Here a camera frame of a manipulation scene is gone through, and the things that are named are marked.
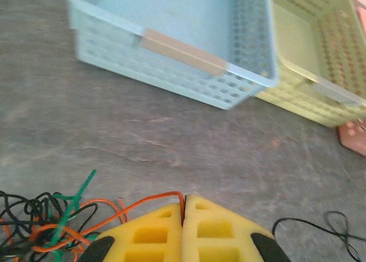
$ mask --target plastic basket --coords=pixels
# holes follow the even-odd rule
[[[352,0],[273,0],[280,83],[259,98],[325,126],[366,116],[366,43]]]
[[[68,0],[84,62],[221,109],[278,83],[270,0]]]

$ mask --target yellow plastic basket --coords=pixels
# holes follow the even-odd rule
[[[352,0],[273,0],[281,79],[257,95],[334,127],[366,117],[366,41]]]

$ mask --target green cable tie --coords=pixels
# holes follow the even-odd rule
[[[53,256],[55,257],[55,262],[62,262],[62,257],[65,254],[63,251],[56,249],[55,251],[52,251]]]
[[[91,235],[88,237],[89,240],[94,241],[99,235]]]
[[[66,196],[66,195],[59,194],[59,193],[54,193],[52,196],[55,198],[63,199],[63,200],[72,200],[75,198],[75,195]]]
[[[82,184],[82,186],[79,189],[79,191],[77,192],[77,194],[72,198],[71,204],[69,206],[67,206],[65,213],[62,215],[62,217],[59,221],[59,224],[55,230],[55,233],[53,234],[53,237],[51,238],[51,242],[48,245],[49,247],[55,246],[57,241],[60,239],[61,232],[62,232],[64,226],[67,224],[71,211],[74,208],[79,208],[79,200],[81,199],[81,195],[84,192],[84,190],[86,189],[86,187],[89,185],[91,180],[93,179],[94,175],[96,175],[96,173],[97,173],[97,171],[94,169],[91,172],[91,174],[89,174],[86,181]]]

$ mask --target pink object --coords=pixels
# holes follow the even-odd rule
[[[366,119],[347,122],[338,128],[339,139],[345,147],[366,156]]]
[[[361,19],[361,25],[364,27],[364,30],[366,32],[366,9],[363,7],[359,7],[359,15]]]

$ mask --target orange wire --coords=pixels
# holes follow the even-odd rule
[[[87,202],[84,202],[80,205],[80,208],[85,207],[86,205],[89,205],[90,203],[106,203],[108,205],[110,205],[116,213],[120,212],[120,209],[112,202],[109,201],[108,199],[103,199],[103,198],[95,198],[95,199],[91,199],[88,200]],[[121,220],[121,223],[124,223],[124,218],[122,217],[122,215],[120,215],[118,217]]]
[[[6,233],[6,236],[9,238],[11,236],[11,232],[10,232],[10,229],[7,225],[4,225],[4,230],[5,230],[5,233]],[[13,239],[9,239],[9,244],[12,245],[13,243]],[[19,257],[15,257],[14,258],[14,262],[19,262]]]
[[[84,248],[82,247],[81,244],[78,245],[78,248],[79,249],[72,249],[71,250],[74,253],[73,262],[77,262],[78,261],[79,252],[84,252]]]
[[[184,197],[183,197],[183,194],[181,192],[165,192],[165,193],[160,193],[160,194],[155,194],[155,195],[152,195],[152,196],[148,196],[144,199],[141,199],[140,201],[137,201],[136,203],[128,206],[127,208],[119,211],[118,213],[116,213],[115,215],[111,216],[110,218],[107,218],[106,220],[100,222],[99,224],[81,232],[81,233],[77,233],[75,231],[73,231],[72,229],[68,228],[68,227],[64,227],[65,231],[69,232],[68,230],[71,230],[71,232],[69,232],[71,235],[73,235],[76,239],[79,239],[80,241],[84,241],[86,239],[84,239],[82,236],[83,235],[86,235],[92,231],[95,231],[96,229],[108,224],[109,222],[113,221],[115,218],[118,218],[120,216],[122,216],[124,213],[126,213],[127,211],[135,208],[136,206],[144,203],[144,202],[147,202],[147,201],[150,201],[150,200],[155,200],[155,199],[160,199],[160,198],[163,198],[163,197],[168,197],[168,196],[174,196],[174,195],[177,195],[178,198],[179,198],[179,202],[180,202],[180,205],[181,205],[181,220],[182,220],[182,224],[183,224],[183,221],[184,221],[184,206],[185,206],[185,203],[184,203]],[[57,226],[57,224],[49,224],[49,225],[44,225],[42,227],[40,227],[40,229],[38,229],[37,231],[33,232],[31,234],[31,236],[29,237],[30,240],[34,241],[38,234],[42,231],[45,231],[47,229],[52,229],[52,228],[55,228]],[[34,246],[33,247],[33,250],[36,251],[36,252],[51,252],[51,251],[54,251],[56,249],[60,249],[62,248],[63,246],[67,245],[68,243],[70,243],[71,241],[73,241],[74,239],[68,239],[64,242],[61,242],[61,243],[58,243],[56,244],[55,246],[53,247],[48,247],[48,248],[43,248],[43,247],[39,247],[39,246]]]
[[[122,209],[125,209],[126,207],[125,207],[125,203],[124,203],[124,201],[122,200],[122,198],[118,198],[118,202],[120,203],[120,205],[121,205],[121,208]],[[126,212],[125,214],[124,214],[124,216],[125,216],[125,218],[126,218],[126,221],[125,222],[127,222],[129,219],[128,219],[128,212]]]
[[[29,236],[29,239],[31,241],[34,241],[37,236],[40,232],[43,232],[47,229],[54,229],[54,228],[57,228],[58,227],[58,224],[48,224],[48,225],[44,225],[44,226],[41,226],[39,229],[37,229],[35,232],[33,232],[30,236]],[[65,246],[66,244],[70,243],[71,241],[77,239],[83,243],[85,243],[86,245],[89,245],[90,244],[90,241],[84,237],[82,237],[82,235],[80,233],[77,233],[76,231],[74,231],[73,229],[69,228],[69,227],[63,227],[63,229],[70,235],[72,235],[73,237],[69,238],[68,240],[66,240],[65,242],[63,242],[63,246]]]

